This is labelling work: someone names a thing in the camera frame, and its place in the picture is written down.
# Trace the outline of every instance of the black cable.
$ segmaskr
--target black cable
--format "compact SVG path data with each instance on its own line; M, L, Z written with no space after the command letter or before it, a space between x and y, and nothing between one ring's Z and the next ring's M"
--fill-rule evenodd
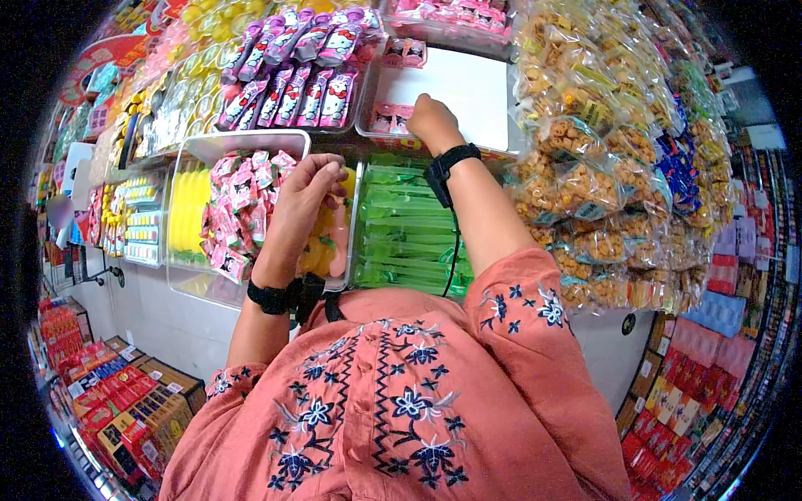
M443 291L443 297L448 295L448 290L451 288L452 280L454 280L454 268L456 267L456 258L457 253L460 251L460 223L456 220L456 211L453 207L450 207L452 210L452 216L454 217L454 231L456 232L456 241L454 242L454 255L452 256L452 270L448 274L448 283L446 284L446 289Z

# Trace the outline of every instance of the person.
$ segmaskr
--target person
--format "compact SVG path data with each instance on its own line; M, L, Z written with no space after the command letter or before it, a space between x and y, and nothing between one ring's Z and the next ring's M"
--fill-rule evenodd
M432 155L465 144L422 94L407 123ZM282 289L337 155L282 185L251 281ZM560 302L560 273L478 159L448 179L476 279L464 306L406 289L345 292L344 320L245 299L226 367L164 473L160 499L629 499L610 409Z

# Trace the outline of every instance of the hand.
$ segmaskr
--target hand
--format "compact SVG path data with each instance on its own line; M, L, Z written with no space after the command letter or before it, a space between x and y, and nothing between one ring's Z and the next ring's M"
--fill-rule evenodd
M348 177L340 155L309 155L282 183L276 208L265 235L259 257L253 265L251 281L259 288L285 288L295 277L295 264L301 256L321 204L337 208L333 196L345 196L339 184Z
M432 156L439 156L455 146L465 144L456 117L445 104L421 94L415 101L415 110L407 120L407 130L423 141Z

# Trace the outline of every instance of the candy package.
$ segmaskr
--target candy package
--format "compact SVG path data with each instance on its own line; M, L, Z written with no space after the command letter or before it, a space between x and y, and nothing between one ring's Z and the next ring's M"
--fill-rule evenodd
M589 161L555 166L558 211L584 220L596 220L624 207L621 185L609 166Z

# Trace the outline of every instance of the blouse sleeve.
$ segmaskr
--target blouse sleeve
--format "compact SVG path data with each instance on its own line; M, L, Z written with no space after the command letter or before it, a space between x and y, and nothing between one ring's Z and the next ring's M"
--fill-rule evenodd
M215 444L225 439L228 424L266 369L265 364L253 363L214 373L206 386L206 403L187 426L164 471L160 501L180 498Z
M613 415L593 387L560 301L560 272L542 248L523 248L470 286L473 335L517 385L592 498L628 499Z

